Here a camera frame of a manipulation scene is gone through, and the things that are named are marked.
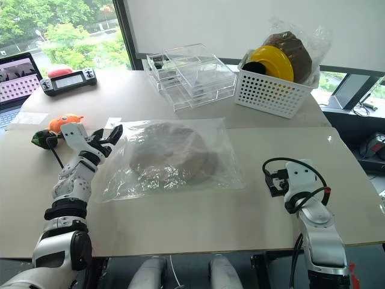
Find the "plastic bag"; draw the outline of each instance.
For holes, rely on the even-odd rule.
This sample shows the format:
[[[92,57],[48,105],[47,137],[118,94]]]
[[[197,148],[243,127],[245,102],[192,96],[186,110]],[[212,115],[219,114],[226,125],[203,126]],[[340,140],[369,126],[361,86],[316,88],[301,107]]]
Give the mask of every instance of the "plastic bag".
[[[123,126],[124,137],[105,164],[102,201],[243,186],[223,119],[151,120]]]
[[[263,45],[273,45],[288,56],[294,71],[294,82],[312,85],[314,78],[319,78],[319,65],[330,49],[331,30],[319,26],[312,36],[308,36],[297,26],[275,17],[270,22],[272,35]]]

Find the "laptop screen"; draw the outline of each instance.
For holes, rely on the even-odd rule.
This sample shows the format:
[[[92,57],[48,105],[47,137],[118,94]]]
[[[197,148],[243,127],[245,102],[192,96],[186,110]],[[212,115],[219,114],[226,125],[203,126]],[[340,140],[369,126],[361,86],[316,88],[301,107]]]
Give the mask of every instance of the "laptop screen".
[[[30,54],[0,60],[0,104],[26,99],[40,87],[40,73]]]

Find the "table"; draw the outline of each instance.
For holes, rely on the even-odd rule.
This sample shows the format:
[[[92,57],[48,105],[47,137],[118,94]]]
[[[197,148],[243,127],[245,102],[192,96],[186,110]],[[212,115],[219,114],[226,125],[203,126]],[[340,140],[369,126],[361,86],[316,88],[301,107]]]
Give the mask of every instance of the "table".
[[[60,169],[53,155],[31,145],[32,130],[0,138],[0,257],[30,257],[51,205]],[[311,158],[332,188],[328,207],[347,245],[385,241],[380,198],[334,128],[228,129],[245,188],[169,193],[101,203],[106,166],[92,183],[87,222],[94,256],[155,255],[293,247],[297,221],[272,198],[262,163],[272,157]],[[63,162],[73,152],[58,147]],[[279,169],[278,163],[269,169]]]
[[[305,100],[290,120],[235,105],[233,98],[174,113],[144,71],[97,70],[96,76],[97,86],[81,87],[53,98],[38,89],[23,104],[21,111],[48,113],[48,117],[39,125],[14,124],[7,129],[46,128],[51,119],[66,113],[85,116],[82,123],[91,129],[103,128],[109,117],[122,117],[122,122],[225,117],[227,128],[330,126],[312,97]]]

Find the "orange toy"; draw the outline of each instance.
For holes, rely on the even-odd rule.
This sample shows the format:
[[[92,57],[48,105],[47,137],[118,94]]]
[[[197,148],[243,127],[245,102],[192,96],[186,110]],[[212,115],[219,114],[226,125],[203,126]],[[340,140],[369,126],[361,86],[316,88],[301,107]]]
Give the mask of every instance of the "orange toy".
[[[49,122],[48,130],[56,132],[57,134],[60,133],[60,127],[62,125],[65,125],[66,123],[70,122],[80,122],[80,120],[83,118],[83,116],[77,116],[72,113],[67,113],[61,117],[58,117],[57,119],[52,119]]]

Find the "acrylic drawer organizer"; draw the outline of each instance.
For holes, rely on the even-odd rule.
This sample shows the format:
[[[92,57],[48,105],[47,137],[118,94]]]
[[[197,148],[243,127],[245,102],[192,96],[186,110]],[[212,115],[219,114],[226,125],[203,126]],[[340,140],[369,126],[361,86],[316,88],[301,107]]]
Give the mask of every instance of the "acrylic drawer organizer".
[[[236,75],[202,45],[147,56],[145,70],[174,111],[234,95]]]

